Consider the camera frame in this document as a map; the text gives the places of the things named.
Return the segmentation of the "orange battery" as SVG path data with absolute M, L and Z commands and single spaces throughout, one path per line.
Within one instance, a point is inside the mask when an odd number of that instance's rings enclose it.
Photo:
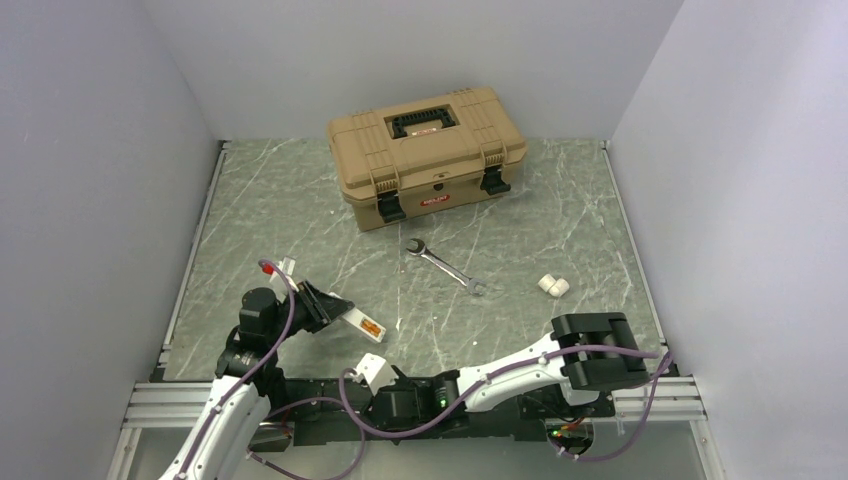
M 363 319 L 363 320 L 360 322 L 360 327 L 361 327 L 364 331 L 367 331 L 367 332 L 368 332 L 370 335 L 372 335 L 373 337 L 379 337 L 379 336 L 382 334 L 382 329 L 381 329 L 381 327 L 380 327 L 379 325 L 377 325 L 377 324 L 375 324 L 375 323 L 373 323 L 373 322 L 371 322 L 371 321 L 367 320 L 367 319 Z

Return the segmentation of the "white air conditioner remote control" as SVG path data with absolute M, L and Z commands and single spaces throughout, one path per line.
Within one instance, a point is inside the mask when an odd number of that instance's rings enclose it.
M 385 337 L 386 329 L 358 308 L 346 312 L 342 319 L 372 342 L 381 343 Z

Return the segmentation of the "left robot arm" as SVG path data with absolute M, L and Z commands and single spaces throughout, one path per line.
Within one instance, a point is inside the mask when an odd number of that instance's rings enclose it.
M 278 349 L 301 332 L 317 333 L 354 303 L 316 289 L 307 281 L 287 289 L 280 300 L 269 287 L 254 288 L 241 299 L 239 324 L 220 355 L 201 415 L 163 479 L 222 479 L 260 425 L 302 405 L 327 402 L 304 398 L 300 387 L 290 391 Z

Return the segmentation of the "white pipe elbow fitting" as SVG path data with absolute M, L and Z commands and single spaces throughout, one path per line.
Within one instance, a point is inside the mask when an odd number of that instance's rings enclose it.
M 560 298 L 570 290 L 570 284 L 566 279 L 555 278 L 551 274 L 546 274 L 540 278 L 537 286 L 554 298 Z

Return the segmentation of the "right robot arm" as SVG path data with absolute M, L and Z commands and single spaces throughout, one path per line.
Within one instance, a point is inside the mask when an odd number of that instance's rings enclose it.
M 555 317 L 551 332 L 530 346 L 487 364 L 413 379 L 382 357 L 365 355 L 352 380 L 372 398 L 365 415 L 390 438 L 403 438 L 545 387 L 557 411 L 574 415 L 603 392 L 639 386 L 649 379 L 646 360 L 620 312 Z

